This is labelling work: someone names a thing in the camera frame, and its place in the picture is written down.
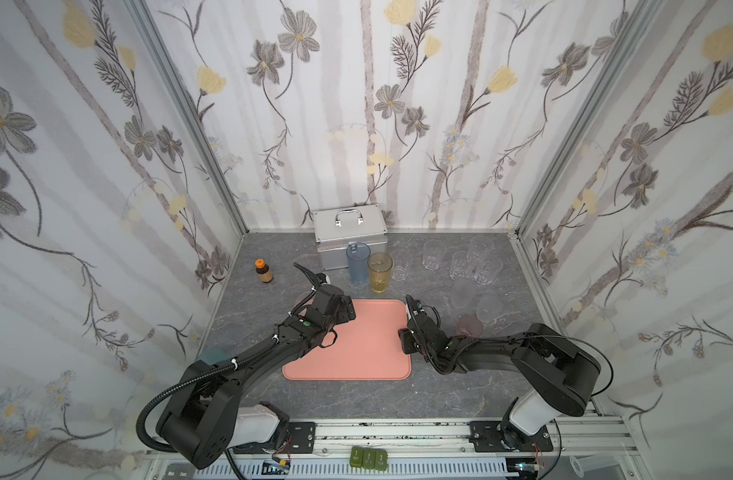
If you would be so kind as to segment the clear glass two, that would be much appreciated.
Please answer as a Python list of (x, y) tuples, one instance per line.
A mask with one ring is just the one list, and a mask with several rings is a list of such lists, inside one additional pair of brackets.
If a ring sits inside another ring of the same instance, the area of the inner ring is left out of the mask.
[(405, 281), (410, 273), (413, 263), (413, 256), (408, 250), (398, 250), (392, 253), (393, 272), (392, 280), (401, 282)]

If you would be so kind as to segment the clear glass three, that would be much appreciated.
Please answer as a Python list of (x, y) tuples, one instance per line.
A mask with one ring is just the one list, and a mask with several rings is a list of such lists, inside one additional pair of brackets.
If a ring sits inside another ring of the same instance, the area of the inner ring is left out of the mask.
[(432, 239), (423, 247), (423, 266), (428, 270), (438, 270), (444, 260), (447, 246), (441, 240)]

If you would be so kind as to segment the clear glass four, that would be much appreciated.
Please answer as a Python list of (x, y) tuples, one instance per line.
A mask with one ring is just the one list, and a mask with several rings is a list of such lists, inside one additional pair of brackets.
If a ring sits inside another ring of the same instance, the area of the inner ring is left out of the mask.
[(466, 251), (458, 251), (452, 257), (450, 276), (452, 280), (470, 278), (475, 270), (475, 264), (469, 259)]

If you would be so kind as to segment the clear glass six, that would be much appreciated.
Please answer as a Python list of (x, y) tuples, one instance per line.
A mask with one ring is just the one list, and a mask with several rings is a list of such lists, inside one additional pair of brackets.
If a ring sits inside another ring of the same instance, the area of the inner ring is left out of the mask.
[(498, 277), (503, 269), (503, 262), (496, 256), (488, 257), (480, 261), (474, 269), (474, 280), (482, 285), (490, 285)]

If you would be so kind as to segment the clear glass five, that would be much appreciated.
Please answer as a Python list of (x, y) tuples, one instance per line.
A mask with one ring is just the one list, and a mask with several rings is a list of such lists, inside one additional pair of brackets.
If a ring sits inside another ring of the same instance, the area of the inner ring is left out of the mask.
[(468, 262), (478, 265), (483, 262), (494, 248), (494, 240), (488, 235), (477, 235), (473, 237), (467, 252)]

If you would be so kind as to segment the clear glass one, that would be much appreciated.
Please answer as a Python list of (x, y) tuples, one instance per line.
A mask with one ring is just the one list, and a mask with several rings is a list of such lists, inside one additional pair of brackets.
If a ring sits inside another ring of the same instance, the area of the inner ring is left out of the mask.
[(308, 306), (312, 304), (312, 300), (314, 300), (315, 295), (316, 291), (314, 290), (310, 290), (309, 292), (300, 294), (300, 296), (296, 298), (296, 302), (294, 302), (294, 306), (292, 306), (290, 314), (298, 316), (306, 314), (306, 310), (308, 309)]

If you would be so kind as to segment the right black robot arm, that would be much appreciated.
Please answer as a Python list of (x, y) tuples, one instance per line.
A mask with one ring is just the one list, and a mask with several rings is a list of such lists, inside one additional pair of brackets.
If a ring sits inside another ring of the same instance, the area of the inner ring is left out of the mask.
[(420, 354), (440, 375), (476, 371), (510, 371), (530, 385), (496, 422), (470, 423), (469, 441), (478, 453), (554, 450), (548, 425), (558, 417), (582, 417), (593, 397), (612, 386), (614, 367), (608, 358), (609, 380), (602, 387), (598, 357), (592, 344), (567, 337), (544, 323), (501, 337), (450, 336), (442, 330), (436, 308), (406, 296), (408, 323), (399, 331), (404, 354)]

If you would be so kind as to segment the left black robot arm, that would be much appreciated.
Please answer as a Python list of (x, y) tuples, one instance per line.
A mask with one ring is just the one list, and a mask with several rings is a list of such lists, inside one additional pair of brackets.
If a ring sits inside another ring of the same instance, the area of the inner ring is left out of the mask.
[(178, 453), (198, 469), (211, 466), (234, 446), (242, 396), (272, 372), (322, 348), (336, 326), (356, 319), (352, 298), (326, 274), (294, 267), (310, 282), (310, 293), (270, 337), (216, 364), (190, 364), (180, 382), (150, 400), (136, 418), (144, 446)]

